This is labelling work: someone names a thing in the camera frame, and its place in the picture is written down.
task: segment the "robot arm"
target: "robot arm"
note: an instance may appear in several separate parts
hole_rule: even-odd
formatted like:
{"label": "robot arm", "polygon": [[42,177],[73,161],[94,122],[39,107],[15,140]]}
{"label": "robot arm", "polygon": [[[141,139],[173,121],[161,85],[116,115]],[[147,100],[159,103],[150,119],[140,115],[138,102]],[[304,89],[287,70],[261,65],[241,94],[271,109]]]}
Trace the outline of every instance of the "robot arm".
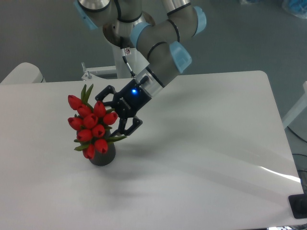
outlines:
{"label": "robot arm", "polygon": [[[104,102],[105,106],[114,108],[120,118],[118,129],[111,136],[132,134],[142,124],[136,116],[137,112],[192,62],[191,56],[179,42],[205,28],[205,14],[201,8],[192,7],[189,0],[163,0],[163,4],[168,20],[151,26],[147,22],[139,22],[142,17],[141,0],[78,1],[88,20],[96,26],[116,19],[125,23],[127,28],[129,24],[133,25],[128,44],[137,48],[150,63],[121,91],[116,92],[109,85],[96,96],[97,101],[103,101],[113,94],[112,101]],[[132,118],[132,126],[126,129],[129,118]]]}

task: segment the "tulip bouquet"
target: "tulip bouquet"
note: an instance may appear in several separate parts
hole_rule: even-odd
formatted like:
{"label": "tulip bouquet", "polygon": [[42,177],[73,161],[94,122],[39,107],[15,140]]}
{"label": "tulip bouquet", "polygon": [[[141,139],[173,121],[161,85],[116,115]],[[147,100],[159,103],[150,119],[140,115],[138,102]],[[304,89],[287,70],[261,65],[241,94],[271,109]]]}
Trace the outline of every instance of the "tulip bouquet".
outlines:
{"label": "tulip bouquet", "polygon": [[87,159],[93,159],[95,153],[107,154],[108,145],[115,141],[122,140],[126,136],[109,137],[107,134],[118,118],[114,109],[106,110],[101,101],[97,101],[94,107],[88,103],[93,84],[86,90],[84,85],[81,91],[81,98],[74,95],[68,96],[68,103],[79,115],[68,118],[70,126],[77,131],[77,138],[74,142],[80,143],[80,146],[74,150],[82,151]]}

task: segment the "black vase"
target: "black vase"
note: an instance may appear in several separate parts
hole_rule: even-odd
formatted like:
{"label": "black vase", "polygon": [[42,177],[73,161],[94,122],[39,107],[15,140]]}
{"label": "black vase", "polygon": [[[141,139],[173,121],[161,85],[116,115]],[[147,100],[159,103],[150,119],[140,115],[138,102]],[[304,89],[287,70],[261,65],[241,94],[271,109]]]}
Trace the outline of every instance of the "black vase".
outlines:
{"label": "black vase", "polygon": [[[107,131],[105,134],[105,138],[109,137],[111,135],[110,131]],[[110,164],[114,158],[115,158],[115,145],[114,143],[109,144],[107,148],[107,152],[102,154],[95,150],[95,155],[93,159],[90,159],[90,162],[97,166],[105,166],[107,164]]]}

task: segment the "blue led light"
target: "blue led light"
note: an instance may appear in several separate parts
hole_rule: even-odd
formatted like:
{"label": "blue led light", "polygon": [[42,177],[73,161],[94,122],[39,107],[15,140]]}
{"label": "blue led light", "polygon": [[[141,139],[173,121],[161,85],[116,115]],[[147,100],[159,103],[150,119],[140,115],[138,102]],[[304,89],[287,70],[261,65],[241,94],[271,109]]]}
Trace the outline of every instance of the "blue led light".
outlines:
{"label": "blue led light", "polygon": [[137,95],[138,91],[136,89],[133,89],[133,90],[131,90],[131,93],[134,94],[134,95]]}

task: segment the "white table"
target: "white table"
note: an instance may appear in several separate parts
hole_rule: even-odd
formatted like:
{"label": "white table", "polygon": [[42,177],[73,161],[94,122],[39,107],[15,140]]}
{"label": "white table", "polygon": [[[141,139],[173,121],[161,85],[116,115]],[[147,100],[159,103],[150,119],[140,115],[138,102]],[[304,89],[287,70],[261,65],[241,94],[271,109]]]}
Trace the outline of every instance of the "white table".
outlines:
{"label": "white table", "polygon": [[[105,86],[94,81],[90,103]],[[179,76],[97,167],[73,149],[84,82],[0,86],[0,229],[235,230],[304,224],[303,193],[261,71]]]}

